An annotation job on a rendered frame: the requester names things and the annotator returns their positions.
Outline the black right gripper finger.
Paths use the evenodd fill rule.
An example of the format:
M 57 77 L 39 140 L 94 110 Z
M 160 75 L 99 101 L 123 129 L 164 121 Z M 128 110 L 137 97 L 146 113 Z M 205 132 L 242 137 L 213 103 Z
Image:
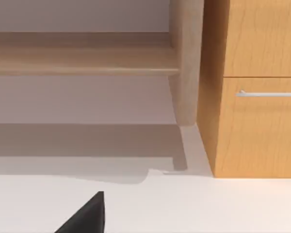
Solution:
M 104 192 L 97 192 L 54 233 L 104 233 Z

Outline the orange wooden cupboard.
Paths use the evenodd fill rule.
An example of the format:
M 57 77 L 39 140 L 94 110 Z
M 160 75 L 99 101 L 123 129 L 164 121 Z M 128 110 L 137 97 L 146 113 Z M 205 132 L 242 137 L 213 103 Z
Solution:
M 230 0 L 205 0 L 204 3 L 197 125 L 213 175 L 224 78 L 284 78 L 224 75 L 229 2 Z

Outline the pale wooden open shelf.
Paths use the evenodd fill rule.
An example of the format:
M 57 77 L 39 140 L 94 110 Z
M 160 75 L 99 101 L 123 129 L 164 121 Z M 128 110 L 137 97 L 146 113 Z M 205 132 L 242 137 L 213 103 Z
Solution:
M 176 121 L 193 125 L 205 0 L 169 0 L 167 32 L 0 32 L 1 76 L 166 76 Z

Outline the orange wooden drawer front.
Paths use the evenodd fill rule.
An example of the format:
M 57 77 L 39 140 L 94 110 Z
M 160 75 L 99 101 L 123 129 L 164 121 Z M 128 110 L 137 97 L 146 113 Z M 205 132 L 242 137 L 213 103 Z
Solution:
M 230 0 L 224 75 L 291 77 L 291 0 Z
M 291 78 L 224 78 L 214 175 L 291 178 L 291 97 L 236 97 L 291 92 Z

